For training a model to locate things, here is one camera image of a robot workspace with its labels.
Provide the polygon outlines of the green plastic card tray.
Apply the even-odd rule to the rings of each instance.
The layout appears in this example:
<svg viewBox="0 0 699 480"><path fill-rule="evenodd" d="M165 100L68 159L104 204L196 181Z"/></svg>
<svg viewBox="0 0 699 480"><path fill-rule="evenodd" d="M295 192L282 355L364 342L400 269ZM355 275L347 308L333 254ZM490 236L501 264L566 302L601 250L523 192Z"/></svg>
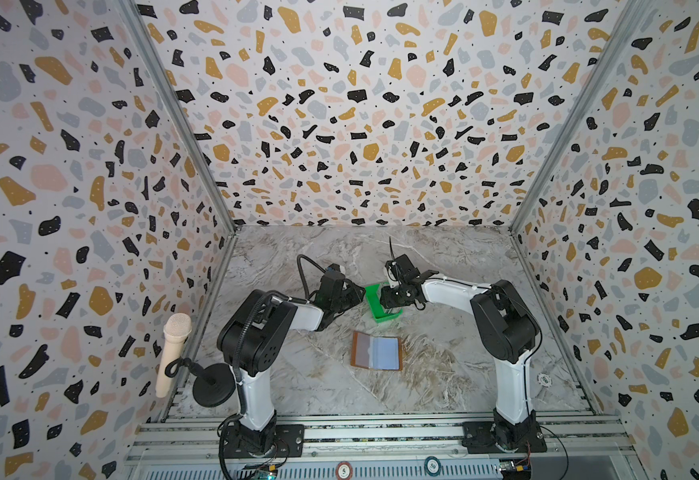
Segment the green plastic card tray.
<svg viewBox="0 0 699 480"><path fill-rule="evenodd" d="M385 308L381 304L381 289L387 285L389 285L387 282L383 282L365 287L365 300L369 304L373 320L377 323L395 320L403 314L401 308Z"/></svg>

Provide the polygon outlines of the brown leather card holder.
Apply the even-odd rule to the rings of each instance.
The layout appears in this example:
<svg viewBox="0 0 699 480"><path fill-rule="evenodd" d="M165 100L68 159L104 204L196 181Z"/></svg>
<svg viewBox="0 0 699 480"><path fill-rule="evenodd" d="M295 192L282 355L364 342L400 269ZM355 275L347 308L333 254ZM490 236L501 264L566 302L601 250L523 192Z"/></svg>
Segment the brown leather card holder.
<svg viewBox="0 0 699 480"><path fill-rule="evenodd" d="M353 332L351 366L366 370L403 370L403 346L397 337L375 337Z"/></svg>

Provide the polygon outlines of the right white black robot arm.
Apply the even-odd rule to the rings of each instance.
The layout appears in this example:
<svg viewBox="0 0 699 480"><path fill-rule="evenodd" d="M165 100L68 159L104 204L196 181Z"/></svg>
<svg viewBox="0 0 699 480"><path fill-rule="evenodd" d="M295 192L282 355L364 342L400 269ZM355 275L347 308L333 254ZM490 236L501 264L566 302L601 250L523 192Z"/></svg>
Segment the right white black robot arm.
<svg viewBox="0 0 699 480"><path fill-rule="evenodd" d="M385 262L387 286L379 302L385 309L439 304L471 314L483 347L495 360L497 402L493 420L463 424L461 444L470 454L547 451L531 402L529 361L543 341L541 326L507 280L477 284L419 271L401 255Z"/></svg>

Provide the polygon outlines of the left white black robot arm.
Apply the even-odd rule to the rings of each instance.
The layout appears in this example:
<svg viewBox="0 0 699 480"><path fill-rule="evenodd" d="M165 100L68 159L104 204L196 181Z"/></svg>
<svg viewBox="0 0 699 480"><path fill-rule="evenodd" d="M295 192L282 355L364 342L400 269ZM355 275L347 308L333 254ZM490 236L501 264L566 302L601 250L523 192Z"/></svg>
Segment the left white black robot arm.
<svg viewBox="0 0 699 480"><path fill-rule="evenodd" d="M212 406L231 396L238 412L222 452L237 448L265 456L276 447L276 410L271 400L270 368L292 330L321 332L343 313L363 303L365 290L331 264L321 271L319 288L303 298L277 290L254 290L232 314L216 342L224 361L212 388Z"/></svg>

